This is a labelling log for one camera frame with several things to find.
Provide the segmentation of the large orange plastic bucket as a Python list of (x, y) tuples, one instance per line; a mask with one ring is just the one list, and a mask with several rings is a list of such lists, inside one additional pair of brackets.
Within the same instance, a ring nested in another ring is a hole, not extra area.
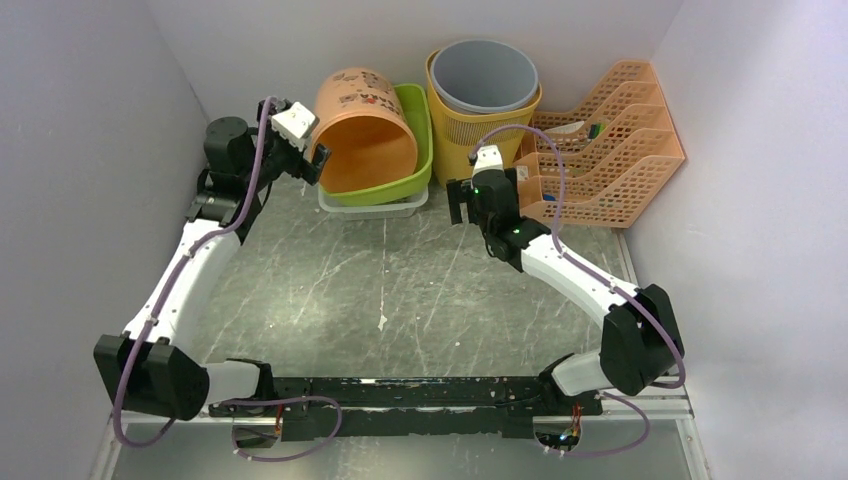
[(331, 155), (320, 178), (331, 194), (379, 187), (415, 171), (417, 140), (399, 97), (382, 74), (365, 67), (331, 74), (315, 98), (312, 134)]

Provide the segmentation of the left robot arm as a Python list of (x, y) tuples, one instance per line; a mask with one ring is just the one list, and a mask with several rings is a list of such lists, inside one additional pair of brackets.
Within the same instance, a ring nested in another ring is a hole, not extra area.
[(207, 164), (171, 260), (122, 332), (94, 347), (115, 424), (125, 412), (191, 420), (232, 399), (254, 416), (273, 409), (277, 388), (267, 365), (203, 364), (187, 350), (214, 286), (263, 210), (262, 192), (283, 174), (318, 182), (329, 157), (324, 147), (307, 151), (318, 123), (303, 104), (270, 97), (259, 102), (254, 126), (233, 116), (207, 126)]

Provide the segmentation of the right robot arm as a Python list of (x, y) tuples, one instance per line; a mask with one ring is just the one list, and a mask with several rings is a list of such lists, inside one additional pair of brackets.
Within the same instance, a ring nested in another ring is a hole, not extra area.
[(579, 394), (616, 389), (635, 396), (660, 386), (672, 370), (684, 373), (685, 350), (667, 292), (615, 277), (566, 248), (545, 224), (521, 215), (512, 169), (452, 179), (446, 191), (452, 223), (478, 225), (490, 256), (553, 287), (599, 326), (600, 347), (547, 368), (550, 380), (539, 398), (548, 412), (565, 413)]

